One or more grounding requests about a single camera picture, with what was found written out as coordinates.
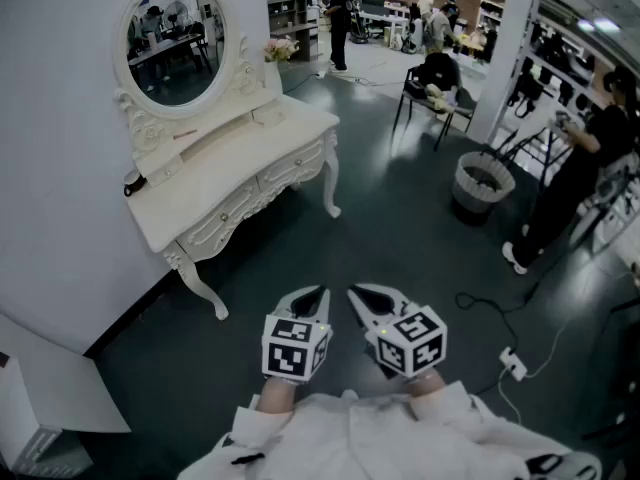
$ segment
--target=ornate mirror frame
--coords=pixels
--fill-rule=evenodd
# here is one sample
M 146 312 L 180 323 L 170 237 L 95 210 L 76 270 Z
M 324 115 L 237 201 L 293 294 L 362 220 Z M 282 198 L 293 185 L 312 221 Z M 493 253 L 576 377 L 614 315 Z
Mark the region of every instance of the ornate mirror frame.
M 165 106 L 151 100 L 136 84 L 126 55 L 127 30 L 140 2 L 130 0 L 117 22 L 112 39 L 112 57 L 119 84 L 115 99 L 129 118 L 133 159 L 140 173 L 148 177 L 157 174 L 159 169 L 171 162 L 174 166 L 181 164 L 177 157 L 182 147 L 175 144 L 173 137 L 176 130 L 184 130 L 197 121 L 198 126 L 194 127 L 199 128 L 198 136 L 204 136 L 226 122 L 268 103 L 275 94 L 266 91 L 257 82 L 256 70 L 245 58 L 247 38 L 240 31 L 231 0 L 216 0 L 222 12 L 225 44 L 215 79 L 200 96 L 183 105 Z M 152 178 L 149 181 L 155 185 L 161 179 Z

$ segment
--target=oval mirror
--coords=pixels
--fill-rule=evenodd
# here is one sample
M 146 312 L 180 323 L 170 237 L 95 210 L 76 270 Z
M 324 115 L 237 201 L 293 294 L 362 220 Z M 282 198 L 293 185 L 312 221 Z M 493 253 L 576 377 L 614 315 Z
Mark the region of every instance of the oval mirror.
M 129 70 L 156 103 L 184 105 L 220 71 L 224 36 L 216 0 L 141 0 L 127 31 Z

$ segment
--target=flower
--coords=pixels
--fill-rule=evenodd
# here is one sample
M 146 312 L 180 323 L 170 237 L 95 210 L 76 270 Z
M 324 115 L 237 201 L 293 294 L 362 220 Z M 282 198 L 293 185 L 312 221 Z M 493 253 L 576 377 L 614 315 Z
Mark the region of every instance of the flower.
M 289 36 L 284 39 L 269 39 L 267 46 L 264 48 L 265 61 L 289 60 L 298 50 L 298 41 L 292 41 Z

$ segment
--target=white column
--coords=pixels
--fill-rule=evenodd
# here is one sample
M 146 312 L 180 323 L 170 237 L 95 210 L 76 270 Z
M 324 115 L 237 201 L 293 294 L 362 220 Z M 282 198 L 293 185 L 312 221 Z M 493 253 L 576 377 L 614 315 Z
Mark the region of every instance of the white column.
M 500 110 L 509 97 L 509 81 L 518 59 L 533 0 L 507 0 L 502 12 L 498 41 L 487 79 L 467 136 L 481 144 L 489 142 L 498 126 Z

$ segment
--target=white dressing table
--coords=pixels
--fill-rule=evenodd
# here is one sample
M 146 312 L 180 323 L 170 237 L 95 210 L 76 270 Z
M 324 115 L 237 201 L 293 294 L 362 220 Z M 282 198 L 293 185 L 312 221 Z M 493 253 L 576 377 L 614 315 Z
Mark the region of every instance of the white dressing table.
M 244 219 L 286 187 L 314 178 L 325 164 L 324 204 L 338 217 L 333 194 L 339 119 L 257 82 L 229 0 L 216 0 L 224 16 L 225 50 L 213 83 L 186 105 L 157 104 L 137 86 L 123 54 L 140 1 L 131 1 L 114 38 L 121 86 L 116 99 L 129 118 L 133 159 L 148 181 L 126 201 L 151 250 L 211 301 L 222 320 L 229 312 L 199 278 L 195 263 L 219 254 Z

